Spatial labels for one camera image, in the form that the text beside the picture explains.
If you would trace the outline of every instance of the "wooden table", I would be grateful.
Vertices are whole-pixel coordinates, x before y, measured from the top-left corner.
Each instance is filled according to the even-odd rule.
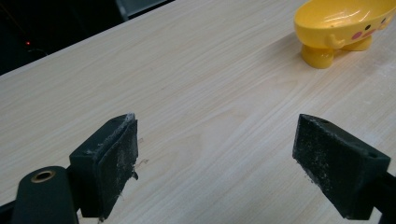
[[[297,119],[396,158],[396,22],[318,70],[293,31],[303,2],[176,0],[1,76],[0,204],[135,112],[140,178],[106,223],[352,223],[291,157]]]

